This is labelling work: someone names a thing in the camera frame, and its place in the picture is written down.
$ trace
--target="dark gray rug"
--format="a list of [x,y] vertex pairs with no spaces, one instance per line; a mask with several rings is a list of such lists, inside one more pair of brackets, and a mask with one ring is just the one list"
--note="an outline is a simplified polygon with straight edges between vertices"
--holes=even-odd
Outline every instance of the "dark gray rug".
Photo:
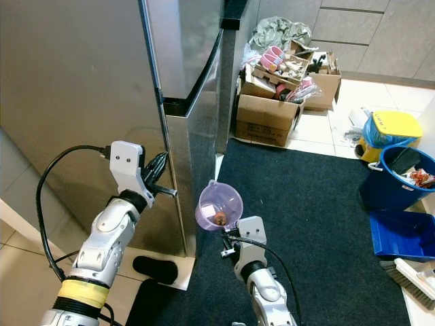
[[[399,286],[373,254],[358,195],[367,174],[357,160],[229,141],[219,181],[238,190],[244,217],[263,218],[268,246],[292,271],[309,326],[409,325]],[[188,291],[165,295],[144,284],[127,325],[256,325],[245,285],[221,250],[218,233],[199,230]],[[285,274],[267,258],[296,318]]]

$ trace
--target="white tile floor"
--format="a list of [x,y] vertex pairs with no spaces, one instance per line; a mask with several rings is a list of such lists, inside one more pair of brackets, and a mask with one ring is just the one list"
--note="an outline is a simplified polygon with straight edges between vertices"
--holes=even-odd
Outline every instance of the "white tile floor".
[[[286,147],[355,158],[353,149],[336,134],[337,128],[349,124],[347,116],[354,107],[406,111],[418,117],[433,97],[435,90],[343,80],[340,99],[334,110],[305,111]],[[223,156],[217,157],[216,178],[222,159]],[[45,257],[33,243],[4,222],[1,222],[0,229],[0,326],[37,325],[44,311],[53,304],[60,285],[48,268]],[[63,267],[68,269],[68,263],[63,263]],[[129,271],[123,273],[121,271],[121,275],[116,277],[108,299],[114,307],[116,319],[121,323],[125,323],[141,284],[141,280],[128,274]]]

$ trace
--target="refrigerator door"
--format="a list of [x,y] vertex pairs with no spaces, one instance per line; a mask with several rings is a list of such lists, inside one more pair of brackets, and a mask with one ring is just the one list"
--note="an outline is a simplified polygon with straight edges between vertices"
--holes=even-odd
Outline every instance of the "refrigerator door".
[[[146,162],[167,150],[137,0],[2,1],[0,22],[1,123],[40,173],[74,145],[130,141]],[[69,154],[48,183],[87,230],[118,193],[91,151]],[[160,184],[174,186],[169,166]],[[184,256],[178,212],[159,195],[129,245]]]
[[167,115],[169,143],[181,219],[189,256],[195,251],[194,210],[199,195],[215,174],[218,81],[222,34],[216,40],[205,78],[185,115]]
[[162,96],[187,98],[219,34],[222,0],[144,1]]

